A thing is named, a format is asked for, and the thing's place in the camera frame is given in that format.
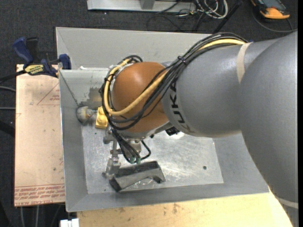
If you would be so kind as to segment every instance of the black cable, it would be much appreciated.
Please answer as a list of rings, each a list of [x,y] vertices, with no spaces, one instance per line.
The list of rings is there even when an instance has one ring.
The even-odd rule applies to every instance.
[[[152,154],[152,151],[151,151],[151,149],[148,148],[148,146],[145,144],[145,142],[143,140],[141,142],[142,142],[142,144],[144,145],[144,147],[148,151],[148,154],[146,156],[144,156],[144,157],[141,158],[141,160],[144,160],[144,159],[146,159],[147,157],[149,157]]]
[[[22,70],[22,71],[15,72],[15,73],[13,73],[13,74],[11,74],[11,75],[2,77],[2,78],[0,78],[0,84],[3,83],[3,82],[5,82],[5,81],[7,81],[7,80],[9,80],[9,79],[13,79],[13,78],[15,78],[16,76],[22,75],[22,74],[24,74],[24,73],[26,73],[26,72],[25,72],[24,70]]]
[[[153,19],[153,18],[156,18],[156,17],[161,17],[161,18],[166,19],[166,20],[169,21],[174,27],[176,27],[179,31],[182,31],[181,27],[179,27],[178,25],[176,25],[171,19],[169,19],[168,17],[166,17],[166,16],[164,16],[164,15],[155,15],[155,16],[150,17],[150,18],[146,21],[146,28],[147,28],[148,31],[150,31],[149,28],[148,28],[148,27],[149,27],[149,21],[150,21],[151,19]]]
[[[228,12],[226,17],[222,19],[221,23],[218,27],[213,31],[213,34],[218,33],[222,27],[226,24],[226,22],[230,19],[230,17],[235,13],[235,11],[241,6],[244,0],[237,0],[236,3],[233,5],[232,9]]]
[[[174,8],[177,4],[179,4],[181,1],[183,1],[183,0],[179,0],[178,2],[174,3],[174,4],[173,4],[172,6],[170,6],[169,8],[164,9],[164,10],[159,11],[159,12],[156,12],[156,14],[165,13],[165,12],[171,10],[171,9]]]
[[[206,47],[202,50],[200,49],[204,44],[210,43],[210,42],[218,40],[218,39],[223,39],[223,38],[233,38],[233,39],[241,40],[243,42],[247,42],[240,36],[233,34],[233,33],[217,33],[214,35],[210,35],[209,37],[207,37],[205,39],[200,40],[195,45],[193,45],[190,50],[188,50],[188,52],[183,56],[183,58],[178,58],[170,65],[171,69],[164,76],[162,83],[160,83],[156,87],[156,89],[151,93],[149,98],[146,100],[143,108],[138,113],[133,115],[132,117],[123,119],[123,120],[111,118],[109,116],[108,112],[106,112],[104,104],[102,104],[110,125],[112,125],[112,127],[114,129],[120,130],[120,131],[127,130],[127,129],[133,127],[143,117],[144,112],[154,102],[154,100],[158,97],[158,95],[170,85],[170,83],[173,81],[173,79],[175,79],[185,69],[186,65],[189,64],[194,58],[196,58],[200,54],[205,53],[206,51],[209,51],[211,49],[229,45],[229,44],[219,44],[219,45],[213,45],[213,46]],[[133,121],[133,122],[125,127],[118,127],[115,125],[115,123],[126,123],[126,122],[130,122],[130,121]]]

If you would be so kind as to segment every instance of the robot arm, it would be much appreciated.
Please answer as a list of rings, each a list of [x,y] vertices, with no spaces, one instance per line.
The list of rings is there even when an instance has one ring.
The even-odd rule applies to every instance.
[[[241,132],[272,192],[298,209],[297,36],[248,43],[220,33],[163,65],[126,58],[100,90],[110,131],[129,153],[172,126],[198,137]]]

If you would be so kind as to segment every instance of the cable bundle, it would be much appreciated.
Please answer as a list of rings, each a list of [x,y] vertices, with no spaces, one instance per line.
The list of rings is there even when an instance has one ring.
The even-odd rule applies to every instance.
[[[112,103],[110,103],[110,84],[114,80],[115,76],[117,76],[118,71],[125,65],[129,63],[137,63],[142,60],[138,56],[128,56],[120,63],[118,63],[118,65],[108,73],[107,77],[105,78],[105,82],[103,83],[99,92],[102,97],[102,107],[104,113],[108,119],[108,123],[112,127],[113,135],[117,139],[119,145],[126,145],[126,147],[128,148],[127,150],[133,155],[133,157],[137,160],[140,160],[140,155],[125,140],[123,140],[121,136],[119,136],[118,131],[125,131],[127,129],[130,129],[131,127],[136,125],[143,117],[146,117],[148,114],[150,114],[154,110],[155,106],[161,101],[162,97],[165,95],[165,92],[168,90],[171,83],[176,82],[178,80],[178,77],[182,73],[182,71],[196,57],[218,47],[244,44],[246,42],[247,41],[245,39],[233,33],[217,33],[198,41],[182,57],[179,56],[168,67],[159,71],[149,82],[145,90],[138,96],[138,98],[135,99],[130,105],[128,105],[128,107],[124,108],[121,111],[116,111]],[[123,114],[133,109],[140,101],[143,100],[143,98],[146,98],[148,95],[149,97],[147,98],[140,111],[138,111],[135,115],[129,118],[125,118],[123,116]],[[157,99],[159,95],[161,95],[160,99],[157,101],[154,107],[147,114],[144,115],[144,113],[146,113],[147,109],[151,106],[151,104]],[[129,124],[124,127],[119,127],[118,124],[120,123]]]

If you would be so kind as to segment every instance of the metal plate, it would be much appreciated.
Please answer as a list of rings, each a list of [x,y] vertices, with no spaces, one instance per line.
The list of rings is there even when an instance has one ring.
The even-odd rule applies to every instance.
[[[58,54],[68,53],[73,69],[96,67],[62,71],[59,76],[68,212],[268,192],[241,134],[192,141],[185,136],[176,140],[176,144],[164,147],[168,140],[159,134],[146,143],[152,150],[151,159],[159,161],[166,175],[165,185],[142,182],[127,191],[113,192],[107,180],[101,177],[110,145],[102,145],[103,133],[94,128],[93,121],[86,126],[78,121],[77,108],[79,105],[91,108],[100,105],[98,89],[108,72],[106,67],[123,57],[135,53],[145,61],[171,61],[207,35],[83,28],[57,28],[56,31]],[[117,38],[138,43],[117,50]]]

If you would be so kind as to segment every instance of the cable tie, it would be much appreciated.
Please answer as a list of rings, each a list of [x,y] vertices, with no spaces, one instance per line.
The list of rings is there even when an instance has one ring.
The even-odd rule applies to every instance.
[[[186,63],[184,57],[178,56],[178,60],[182,61],[182,63],[187,66],[187,63]]]

